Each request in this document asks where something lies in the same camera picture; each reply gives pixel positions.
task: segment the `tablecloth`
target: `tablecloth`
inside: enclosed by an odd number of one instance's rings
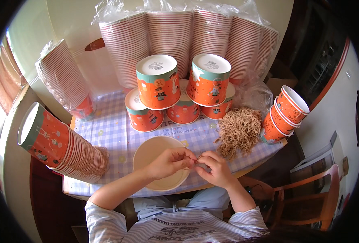
[[[122,90],[97,98],[96,117],[90,121],[75,120],[74,131],[88,140],[92,145],[106,147],[109,152],[109,170],[95,184],[89,184],[73,178],[67,178],[64,185],[69,194],[78,196],[91,196],[101,186],[121,178],[133,171],[132,158],[140,144],[155,136],[172,136],[181,141],[199,156],[201,153],[217,148],[215,139],[218,138],[218,124],[216,120],[204,117],[202,114],[192,124],[179,125],[167,117],[160,128],[153,132],[141,133],[131,127],[124,105],[125,94]],[[231,172],[248,168],[270,157],[283,148],[282,142],[268,145],[257,143],[252,153],[228,162]],[[207,182],[195,171],[191,171],[186,181],[176,189],[169,192],[156,192],[143,188],[132,197],[149,197],[173,194],[183,190],[199,187]]]

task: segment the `light blue pants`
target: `light blue pants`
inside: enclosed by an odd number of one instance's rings
[[[198,191],[186,207],[178,208],[175,203],[163,196],[136,197],[133,198],[133,205],[139,221],[147,220],[152,216],[193,209],[204,210],[223,219],[223,210],[228,208],[229,200],[227,190],[211,187]]]

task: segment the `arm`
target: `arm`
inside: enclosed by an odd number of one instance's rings
[[[211,172],[206,172],[202,167],[195,167],[194,169],[207,182],[228,191],[235,212],[245,212],[256,207],[254,199],[252,199],[240,182],[231,174],[224,158],[212,151],[207,151],[202,153],[198,162],[209,166],[212,169]]]
[[[192,168],[196,160],[193,152],[185,147],[166,149],[148,166],[98,189],[89,201],[104,209],[113,210],[154,180],[168,177],[186,167]]]

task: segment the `hand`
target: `hand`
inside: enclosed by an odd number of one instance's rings
[[[206,164],[212,169],[211,172],[208,173],[202,167],[194,167],[202,178],[213,185],[227,189],[237,181],[231,174],[225,159],[212,151],[202,153],[197,162]]]
[[[168,148],[145,167],[147,175],[154,180],[168,177],[180,169],[193,168],[197,157],[185,147]]]

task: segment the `person's left hand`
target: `person's left hand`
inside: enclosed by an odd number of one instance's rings
[[[148,176],[154,180],[168,177],[180,169],[193,167],[197,157],[185,147],[168,148],[145,167]]]

